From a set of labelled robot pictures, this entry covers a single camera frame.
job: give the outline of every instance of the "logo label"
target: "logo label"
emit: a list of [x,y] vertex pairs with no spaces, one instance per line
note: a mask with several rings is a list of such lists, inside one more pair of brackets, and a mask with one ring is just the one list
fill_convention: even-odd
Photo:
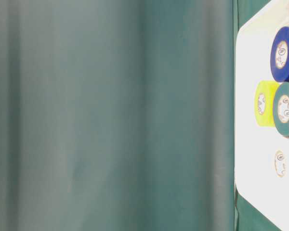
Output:
[[258,113],[262,115],[264,113],[264,110],[265,110],[265,96],[263,93],[261,93],[258,96]]
[[281,41],[276,49],[275,62],[278,69],[282,69],[287,62],[288,45],[285,41]]
[[284,124],[289,121],[289,97],[287,95],[282,95],[278,101],[278,118]]
[[286,174],[286,157],[282,151],[277,151],[275,154],[275,170],[279,177],[284,177]]

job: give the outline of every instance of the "teal fabric backdrop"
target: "teal fabric backdrop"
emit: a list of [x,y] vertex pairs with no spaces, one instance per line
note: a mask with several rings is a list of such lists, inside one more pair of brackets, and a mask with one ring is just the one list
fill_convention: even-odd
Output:
[[233,3],[0,0],[0,231],[234,229]]

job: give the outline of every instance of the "tape roll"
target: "tape roll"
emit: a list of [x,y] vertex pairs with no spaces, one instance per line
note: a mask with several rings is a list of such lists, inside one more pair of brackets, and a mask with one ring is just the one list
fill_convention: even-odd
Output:
[[275,127],[280,134],[289,137],[289,83],[279,86],[273,104]]
[[255,95],[255,116],[261,127],[274,127],[273,101],[279,84],[275,81],[261,81]]
[[282,27],[274,38],[271,72],[277,82],[289,82],[289,26]]

